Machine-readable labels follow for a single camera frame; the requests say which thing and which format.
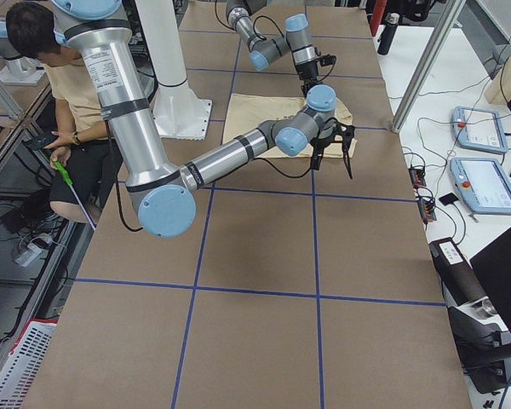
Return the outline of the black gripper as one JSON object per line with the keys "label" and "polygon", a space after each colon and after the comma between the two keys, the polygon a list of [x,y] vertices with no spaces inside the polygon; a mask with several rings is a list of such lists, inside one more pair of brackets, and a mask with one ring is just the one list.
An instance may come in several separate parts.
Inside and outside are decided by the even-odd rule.
{"label": "black gripper", "polygon": [[[312,88],[311,84],[324,81],[333,71],[336,65],[335,55],[320,55],[312,60],[294,63],[296,72],[304,84],[301,86],[301,92],[307,97],[308,91]],[[319,67],[331,66],[331,69],[324,75],[319,75]]]}
{"label": "black gripper", "polygon": [[324,149],[331,143],[336,142],[337,137],[341,138],[342,144],[342,160],[350,179],[353,179],[350,147],[354,138],[354,126],[351,124],[343,124],[338,120],[331,120],[313,139],[313,152],[310,158],[310,169],[320,170],[320,165],[324,157]]}

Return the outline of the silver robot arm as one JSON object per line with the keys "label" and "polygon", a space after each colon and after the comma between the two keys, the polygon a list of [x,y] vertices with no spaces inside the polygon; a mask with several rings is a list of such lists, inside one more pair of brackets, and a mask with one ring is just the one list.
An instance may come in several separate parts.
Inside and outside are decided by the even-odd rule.
{"label": "silver robot arm", "polygon": [[269,5],[268,1],[227,1],[224,17],[216,16],[217,21],[226,29],[236,32],[249,51],[253,67],[262,72],[275,61],[291,55],[294,68],[302,81],[301,92],[304,95],[316,85],[322,84],[326,76],[319,74],[319,68],[336,66],[335,55],[323,55],[313,44],[305,14],[295,14],[285,20],[284,29],[278,29],[275,37],[266,37],[256,28],[256,19],[251,17]]}
{"label": "silver robot arm", "polygon": [[242,135],[178,166],[171,163],[161,139],[202,137],[211,101],[190,89],[173,7],[150,2],[138,6],[141,21],[158,16],[146,41],[154,60],[158,92],[146,98],[129,51],[130,24],[119,1],[57,1],[55,36],[79,51],[99,97],[101,115],[110,126],[129,172],[126,187],[142,227],[153,235],[172,238],[184,233],[196,215],[194,190],[229,175],[266,151],[277,148],[294,157],[311,147],[311,168],[317,169],[324,150],[338,143],[348,150],[354,128],[336,118],[336,93],[318,79],[318,66],[335,62],[314,47],[307,18],[288,18],[283,34],[264,38],[251,16],[262,1],[229,1],[226,26],[250,48],[255,69],[263,70],[283,55],[291,55],[301,78],[306,102],[292,118],[267,120]]}

